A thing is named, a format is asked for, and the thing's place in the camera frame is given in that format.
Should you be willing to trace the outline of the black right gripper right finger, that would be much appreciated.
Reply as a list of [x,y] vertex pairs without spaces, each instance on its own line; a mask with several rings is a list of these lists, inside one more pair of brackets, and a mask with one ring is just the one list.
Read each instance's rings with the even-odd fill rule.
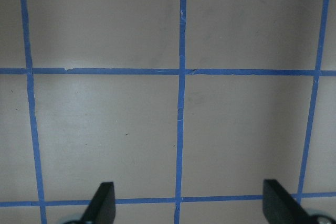
[[270,224],[314,223],[311,217],[275,179],[262,187],[263,214]]

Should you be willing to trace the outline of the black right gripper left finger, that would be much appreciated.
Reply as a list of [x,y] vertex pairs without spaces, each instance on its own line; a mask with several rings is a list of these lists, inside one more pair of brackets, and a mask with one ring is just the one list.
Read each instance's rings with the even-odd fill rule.
[[116,216],[115,203],[114,183],[101,183],[83,213],[80,223],[113,224]]

